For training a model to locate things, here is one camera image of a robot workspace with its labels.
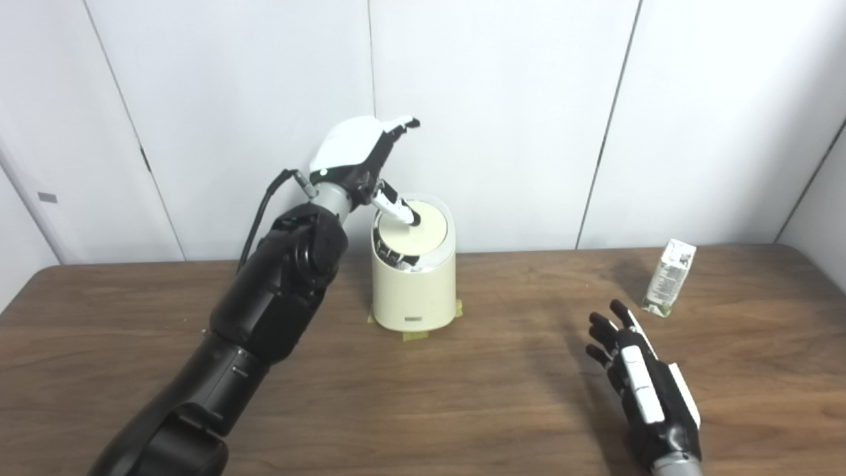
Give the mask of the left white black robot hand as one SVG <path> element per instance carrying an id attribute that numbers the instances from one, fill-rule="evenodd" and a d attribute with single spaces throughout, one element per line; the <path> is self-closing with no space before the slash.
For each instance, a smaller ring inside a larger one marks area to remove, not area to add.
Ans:
<path id="1" fill-rule="evenodd" d="M 420 225 L 420 214 L 381 178 L 396 142 L 419 126 L 413 116 L 389 121 L 360 116 L 333 127 L 309 163 L 308 178 L 315 188 L 309 201 L 327 209 L 339 223 L 357 208 L 373 205 L 400 223 Z"/>

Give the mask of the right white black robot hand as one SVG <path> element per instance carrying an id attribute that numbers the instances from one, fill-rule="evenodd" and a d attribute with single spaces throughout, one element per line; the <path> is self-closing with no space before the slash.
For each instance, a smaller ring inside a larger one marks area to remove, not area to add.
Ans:
<path id="1" fill-rule="evenodd" d="M 659 359 L 622 301 L 609 309 L 619 323 L 593 311 L 586 354 L 620 398 L 632 457 L 650 475 L 702 475 L 701 414 L 679 366 Z"/>

